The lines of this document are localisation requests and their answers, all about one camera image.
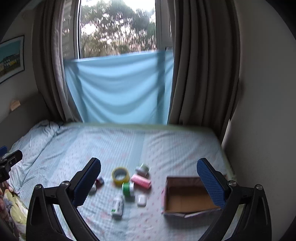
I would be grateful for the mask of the white pill bottle green label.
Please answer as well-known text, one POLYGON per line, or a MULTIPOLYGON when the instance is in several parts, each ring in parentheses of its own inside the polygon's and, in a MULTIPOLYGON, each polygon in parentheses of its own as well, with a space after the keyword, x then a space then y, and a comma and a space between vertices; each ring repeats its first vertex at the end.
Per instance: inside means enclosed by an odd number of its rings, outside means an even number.
POLYGON ((121 217, 123 214, 123 196, 116 194, 112 201, 111 215, 121 217))

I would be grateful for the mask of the yellow packing tape roll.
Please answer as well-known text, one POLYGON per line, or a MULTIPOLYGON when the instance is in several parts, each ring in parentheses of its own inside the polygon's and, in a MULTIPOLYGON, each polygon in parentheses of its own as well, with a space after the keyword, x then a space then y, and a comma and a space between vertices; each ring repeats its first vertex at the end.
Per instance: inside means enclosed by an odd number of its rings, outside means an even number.
POLYGON ((130 175, 126 168, 117 167, 111 173, 112 180, 116 186, 121 186, 123 183, 130 181, 130 175))

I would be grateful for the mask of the green band white jar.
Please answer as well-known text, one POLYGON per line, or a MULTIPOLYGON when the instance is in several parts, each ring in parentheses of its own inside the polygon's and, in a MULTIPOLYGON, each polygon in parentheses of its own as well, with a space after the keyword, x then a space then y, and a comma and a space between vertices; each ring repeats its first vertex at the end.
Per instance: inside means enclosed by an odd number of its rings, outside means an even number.
POLYGON ((134 183, 133 182, 123 183, 122 192, 125 197, 134 197, 134 183))

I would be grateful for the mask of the red cosmetic box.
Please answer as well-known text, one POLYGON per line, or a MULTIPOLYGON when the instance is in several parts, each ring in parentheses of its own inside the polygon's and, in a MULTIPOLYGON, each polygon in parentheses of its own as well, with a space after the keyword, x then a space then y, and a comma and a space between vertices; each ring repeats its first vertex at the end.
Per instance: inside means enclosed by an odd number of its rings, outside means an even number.
POLYGON ((130 180, 135 183, 136 185, 145 188, 145 189, 150 189, 152 182, 151 180, 142 177, 138 174, 133 174, 132 177, 130 178, 130 180))

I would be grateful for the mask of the green lid white cream jar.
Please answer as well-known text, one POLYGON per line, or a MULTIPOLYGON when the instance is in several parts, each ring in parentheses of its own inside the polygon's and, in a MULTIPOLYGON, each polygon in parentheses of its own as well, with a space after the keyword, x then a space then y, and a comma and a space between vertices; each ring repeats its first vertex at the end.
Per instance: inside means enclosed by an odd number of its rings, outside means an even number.
POLYGON ((138 175, 142 177, 146 177, 149 173, 149 166, 146 165, 145 163, 142 163, 141 165, 135 168, 135 171, 138 175))

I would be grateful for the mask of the red silver small jar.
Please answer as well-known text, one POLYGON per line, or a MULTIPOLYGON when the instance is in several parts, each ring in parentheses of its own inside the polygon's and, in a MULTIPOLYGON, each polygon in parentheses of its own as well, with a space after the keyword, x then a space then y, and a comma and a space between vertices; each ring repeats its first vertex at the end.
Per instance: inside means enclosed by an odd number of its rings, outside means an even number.
POLYGON ((98 177, 95 182, 97 188, 101 187, 104 184, 104 179, 102 177, 98 177))

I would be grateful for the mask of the open cardboard box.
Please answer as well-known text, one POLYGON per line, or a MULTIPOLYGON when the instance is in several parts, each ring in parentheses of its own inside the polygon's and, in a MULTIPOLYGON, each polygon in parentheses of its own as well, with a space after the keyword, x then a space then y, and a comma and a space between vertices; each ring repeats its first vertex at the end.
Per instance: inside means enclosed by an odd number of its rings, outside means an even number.
POLYGON ((166 178, 163 196, 163 214, 189 218, 221 210, 216 206, 198 176, 166 178))

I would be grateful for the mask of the floral checked bed sheet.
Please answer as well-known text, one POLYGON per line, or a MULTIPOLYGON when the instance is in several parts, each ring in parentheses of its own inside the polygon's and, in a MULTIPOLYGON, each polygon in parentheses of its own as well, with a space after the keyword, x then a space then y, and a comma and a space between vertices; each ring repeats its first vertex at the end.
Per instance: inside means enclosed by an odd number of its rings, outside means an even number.
POLYGON ((59 126, 42 121, 12 146, 23 159, 10 172, 9 185, 25 205, 34 186, 59 185, 70 180, 96 157, 104 185, 78 208, 100 240, 198 240, 213 214, 177 218, 162 214, 162 190, 168 176, 196 176, 196 164, 206 158, 221 173, 232 176, 220 142, 206 128, 176 126, 120 126, 82 123, 59 126), (121 219, 111 216, 112 201, 120 189, 111 173, 117 167, 134 174, 140 164, 149 167, 152 181, 145 207, 125 202, 121 219))

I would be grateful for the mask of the light blue hanging cloth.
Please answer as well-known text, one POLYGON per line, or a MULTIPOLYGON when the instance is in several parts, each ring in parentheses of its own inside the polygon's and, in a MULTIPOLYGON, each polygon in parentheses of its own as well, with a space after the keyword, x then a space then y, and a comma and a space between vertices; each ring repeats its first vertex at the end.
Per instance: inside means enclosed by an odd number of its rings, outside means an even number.
POLYGON ((166 125, 173 66, 172 51, 64 61, 65 80, 84 123, 166 125))

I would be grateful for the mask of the left grey curtain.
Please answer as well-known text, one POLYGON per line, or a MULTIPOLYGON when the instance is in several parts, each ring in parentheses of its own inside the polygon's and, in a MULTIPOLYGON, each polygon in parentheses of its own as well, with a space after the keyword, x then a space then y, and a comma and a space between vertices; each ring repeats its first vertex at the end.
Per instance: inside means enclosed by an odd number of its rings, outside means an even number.
POLYGON ((62 53, 64 1, 38 4, 32 32, 32 63, 36 85, 51 114, 63 122, 81 121, 65 80, 62 53))

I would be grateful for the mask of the grey curtain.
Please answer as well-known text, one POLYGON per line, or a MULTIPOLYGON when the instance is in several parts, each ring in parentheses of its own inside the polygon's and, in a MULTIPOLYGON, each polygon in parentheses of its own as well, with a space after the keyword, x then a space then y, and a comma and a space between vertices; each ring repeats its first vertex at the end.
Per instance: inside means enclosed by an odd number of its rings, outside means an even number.
POLYGON ((81 121, 65 80, 62 53, 64 1, 38 4, 32 32, 32 63, 36 85, 51 114, 63 122, 81 121))
POLYGON ((168 1, 174 51, 169 123, 210 128, 223 140, 239 84, 234 1, 168 1))

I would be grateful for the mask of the window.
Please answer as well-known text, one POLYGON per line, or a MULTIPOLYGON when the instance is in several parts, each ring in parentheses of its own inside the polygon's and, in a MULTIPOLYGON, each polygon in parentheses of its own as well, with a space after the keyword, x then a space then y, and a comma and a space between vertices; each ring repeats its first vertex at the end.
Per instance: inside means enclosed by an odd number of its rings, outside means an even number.
POLYGON ((167 1, 65 1, 64 59, 171 50, 167 1))

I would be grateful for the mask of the right grey curtain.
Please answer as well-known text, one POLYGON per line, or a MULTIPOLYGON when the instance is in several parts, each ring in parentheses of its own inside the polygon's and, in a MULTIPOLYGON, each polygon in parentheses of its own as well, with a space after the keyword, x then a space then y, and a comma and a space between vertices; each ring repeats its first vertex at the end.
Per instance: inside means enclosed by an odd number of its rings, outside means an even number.
POLYGON ((223 140, 239 84, 234 1, 168 1, 174 51, 169 123, 210 128, 223 140))

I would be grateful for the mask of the small tan wall object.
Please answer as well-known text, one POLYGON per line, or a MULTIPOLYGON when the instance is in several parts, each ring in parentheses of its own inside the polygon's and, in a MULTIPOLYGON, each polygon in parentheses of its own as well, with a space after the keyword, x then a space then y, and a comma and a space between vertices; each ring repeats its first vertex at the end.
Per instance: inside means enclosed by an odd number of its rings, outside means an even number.
POLYGON ((10 103, 10 111, 14 111, 15 109, 17 109, 18 107, 20 107, 21 103, 19 100, 12 100, 10 103))

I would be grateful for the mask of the framed wall picture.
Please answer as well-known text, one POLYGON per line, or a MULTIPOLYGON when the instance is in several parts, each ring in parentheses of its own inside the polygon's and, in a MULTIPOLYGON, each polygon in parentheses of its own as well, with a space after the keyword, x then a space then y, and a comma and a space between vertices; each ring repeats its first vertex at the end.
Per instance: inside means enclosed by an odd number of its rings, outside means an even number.
POLYGON ((25 70, 23 57, 24 40, 25 36, 20 35, 1 42, 0 83, 25 70))

